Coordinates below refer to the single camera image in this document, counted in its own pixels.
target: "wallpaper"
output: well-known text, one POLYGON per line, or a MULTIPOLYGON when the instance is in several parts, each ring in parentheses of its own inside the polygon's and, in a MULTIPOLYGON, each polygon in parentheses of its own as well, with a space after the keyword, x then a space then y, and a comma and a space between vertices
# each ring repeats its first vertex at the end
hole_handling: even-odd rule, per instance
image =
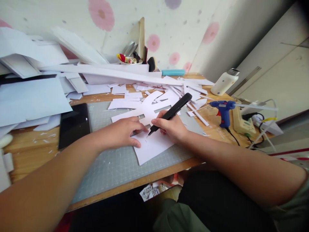
MULTIPOLYGON (((160 69, 188 72, 199 47, 216 39, 221 21, 235 1, 4 0, 0 26, 47 39, 55 39, 51 28, 60 26, 98 52, 113 55, 122 52, 129 41, 138 42, 138 21, 144 17, 148 58, 154 56, 160 69)), ((68 58, 74 58, 64 50, 68 58)), ((207 54, 199 56, 204 59, 207 54)))

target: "blue eraser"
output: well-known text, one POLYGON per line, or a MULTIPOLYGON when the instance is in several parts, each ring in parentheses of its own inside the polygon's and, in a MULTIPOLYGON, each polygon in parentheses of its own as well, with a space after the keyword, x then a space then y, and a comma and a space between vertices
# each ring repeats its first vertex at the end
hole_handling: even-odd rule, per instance
POLYGON ((174 70, 162 70, 162 76, 184 76, 186 71, 184 69, 174 69, 174 70))

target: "black pants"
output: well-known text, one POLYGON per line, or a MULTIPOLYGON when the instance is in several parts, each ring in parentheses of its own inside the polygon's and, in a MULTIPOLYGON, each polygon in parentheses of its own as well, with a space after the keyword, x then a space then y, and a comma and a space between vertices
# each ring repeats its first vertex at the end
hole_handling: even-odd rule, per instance
POLYGON ((217 171, 194 171, 178 202, 188 205, 211 231, 276 231, 270 216, 217 171))

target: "sleeve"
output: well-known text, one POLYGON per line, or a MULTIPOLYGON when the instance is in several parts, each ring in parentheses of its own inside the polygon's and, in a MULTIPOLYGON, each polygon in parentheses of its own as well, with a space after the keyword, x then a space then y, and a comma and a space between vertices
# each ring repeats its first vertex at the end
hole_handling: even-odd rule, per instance
POLYGON ((303 231, 308 226, 309 178, 291 200, 266 211, 278 222, 280 232, 303 231))

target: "bottle cap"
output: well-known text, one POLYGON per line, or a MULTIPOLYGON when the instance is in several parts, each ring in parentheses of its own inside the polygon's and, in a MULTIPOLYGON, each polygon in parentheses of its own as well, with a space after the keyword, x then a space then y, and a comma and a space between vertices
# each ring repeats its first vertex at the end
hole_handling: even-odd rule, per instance
POLYGON ((240 73, 240 71, 238 71, 237 69, 231 68, 230 70, 228 70, 226 72, 227 74, 230 74, 232 76, 238 76, 238 74, 240 73))

